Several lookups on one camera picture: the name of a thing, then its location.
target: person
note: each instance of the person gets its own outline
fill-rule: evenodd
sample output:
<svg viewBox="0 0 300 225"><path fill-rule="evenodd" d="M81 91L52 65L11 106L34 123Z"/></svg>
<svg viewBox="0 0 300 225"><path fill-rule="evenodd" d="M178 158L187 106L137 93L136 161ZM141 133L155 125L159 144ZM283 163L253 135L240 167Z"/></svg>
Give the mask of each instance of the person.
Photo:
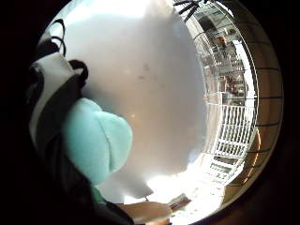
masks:
<svg viewBox="0 0 300 225"><path fill-rule="evenodd" d="M79 60L67 61L48 32L37 45L29 70L26 94L29 131L36 152L54 182L70 200L116 224L140 224L168 218L172 209L160 202L115 204L96 185L126 163L132 130L128 122L104 112L83 97L88 69Z"/></svg>

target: dark clothing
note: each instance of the dark clothing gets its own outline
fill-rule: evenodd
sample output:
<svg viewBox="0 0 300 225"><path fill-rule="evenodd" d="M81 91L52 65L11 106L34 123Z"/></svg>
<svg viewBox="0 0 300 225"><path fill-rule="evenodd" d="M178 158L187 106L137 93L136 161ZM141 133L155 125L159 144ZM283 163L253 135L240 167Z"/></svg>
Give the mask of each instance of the dark clothing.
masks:
<svg viewBox="0 0 300 225"><path fill-rule="evenodd" d="M38 102L43 85L43 75L37 76L41 82L32 85L32 97L28 102L30 113ZM97 215L108 218L114 223L131 225L132 218L115 204L105 201L65 155L62 125L70 108L82 97L81 89L85 79L83 74L74 74L47 101L37 123L37 154L51 177L61 185L73 201L95 210Z"/></svg>

